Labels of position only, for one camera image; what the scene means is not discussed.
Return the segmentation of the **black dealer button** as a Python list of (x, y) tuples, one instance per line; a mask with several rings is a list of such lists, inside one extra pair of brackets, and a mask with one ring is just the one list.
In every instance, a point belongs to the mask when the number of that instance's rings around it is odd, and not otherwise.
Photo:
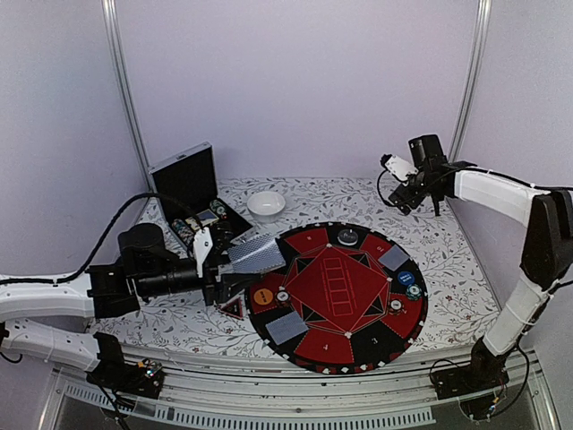
[(337, 234), (338, 242), (343, 246), (355, 246), (359, 240), (359, 234), (353, 228), (343, 228)]

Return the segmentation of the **green fifty poker chip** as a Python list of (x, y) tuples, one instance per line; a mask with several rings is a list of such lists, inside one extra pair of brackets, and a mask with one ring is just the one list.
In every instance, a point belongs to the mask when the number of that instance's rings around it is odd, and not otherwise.
[(409, 285), (406, 288), (406, 297), (409, 300), (412, 301), (417, 301), (419, 300), (423, 295), (423, 291), (421, 290), (421, 288), (415, 284)]

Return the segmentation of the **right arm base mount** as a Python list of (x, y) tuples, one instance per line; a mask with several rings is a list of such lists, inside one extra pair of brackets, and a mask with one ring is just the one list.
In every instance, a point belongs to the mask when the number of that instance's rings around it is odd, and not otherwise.
[(470, 364), (459, 365), (445, 358), (433, 363), (429, 378), (439, 400), (460, 400), (469, 395), (467, 400), (459, 402), (459, 406), (462, 413), (473, 421), (493, 417), (509, 382), (504, 365), (492, 373), (483, 373)]

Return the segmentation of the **orange black hundred chip stack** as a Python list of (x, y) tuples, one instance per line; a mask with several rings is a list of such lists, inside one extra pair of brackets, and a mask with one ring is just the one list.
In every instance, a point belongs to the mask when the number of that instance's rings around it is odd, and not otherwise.
[(291, 306), (291, 296), (287, 291), (280, 290), (275, 295), (275, 302), (278, 307), (289, 307)]

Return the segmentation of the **blue small blind button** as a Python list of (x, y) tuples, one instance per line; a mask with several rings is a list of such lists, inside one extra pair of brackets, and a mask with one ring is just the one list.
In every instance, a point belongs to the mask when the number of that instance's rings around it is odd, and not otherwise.
[(415, 275), (410, 271), (401, 271), (397, 275), (397, 281), (403, 286), (410, 286), (415, 284)]

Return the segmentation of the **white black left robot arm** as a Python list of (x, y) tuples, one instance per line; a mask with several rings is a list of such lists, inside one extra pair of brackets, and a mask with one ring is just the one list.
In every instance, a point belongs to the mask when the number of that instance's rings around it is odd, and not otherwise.
[(141, 301), (187, 291), (202, 292), (207, 305), (225, 302), (261, 274), (223, 273), (221, 255), (231, 246), (227, 228), (200, 225), (186, 257), (167, 250), (156, 224), (137, 224), (120, 234), (120, 256), (93, 264), (89, 254), (75, 272), (51, 277), (2, 278), (1, 350), (99, 374), (126, 388), (133, 370), (116, 337), (78, 333), (38, 322), (40, 317), (115, 318), (139, 310)]

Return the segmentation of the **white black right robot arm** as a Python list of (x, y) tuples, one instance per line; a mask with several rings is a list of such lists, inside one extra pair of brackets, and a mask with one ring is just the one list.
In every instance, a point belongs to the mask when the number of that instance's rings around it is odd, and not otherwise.
[(488, 331), (475, 343), (463, 383), (482, 390), (505, 366), (520, 338), (538, 322), (572, 268), (572, 190), (541, 186), (475, 163), (448, 159), (435, 134), (411, 139), (409, 159), (381, 157), (381, 167), (398, 181), (386, 201), (404, 214), (425, 199), (435, 211), (445, 200), (468, 203), (515, 223), (521, 246), (514, 262), (515, 287)]

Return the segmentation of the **orange big blind button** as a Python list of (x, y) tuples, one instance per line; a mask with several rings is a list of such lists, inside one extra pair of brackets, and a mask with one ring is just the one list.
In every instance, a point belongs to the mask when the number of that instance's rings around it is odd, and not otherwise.
[(274, 294), (267, 288), (259, 288), (253, 293), (252, 298), (257, 305), (266, 306), (273, 302)]

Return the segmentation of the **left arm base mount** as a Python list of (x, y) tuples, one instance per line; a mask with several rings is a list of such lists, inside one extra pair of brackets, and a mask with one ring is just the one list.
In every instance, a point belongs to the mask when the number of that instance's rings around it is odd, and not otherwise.
[(87, 372), (87, 381), (121, 393), (157, 400), (165, 380), (160, 362), (144, 358), (137, 364), (124, 359), (120, 342), (110, 334), (96, 332), (97, 365)]

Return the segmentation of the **dealt blue playing card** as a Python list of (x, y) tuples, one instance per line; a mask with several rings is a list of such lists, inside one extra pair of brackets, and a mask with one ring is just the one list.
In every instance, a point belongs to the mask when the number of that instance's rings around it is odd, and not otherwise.
[(291, 312), (268, 322), (265, 328), (272, 341), (277, 345), (281, 345), (309, 330), (305, 321), (297, 312)]

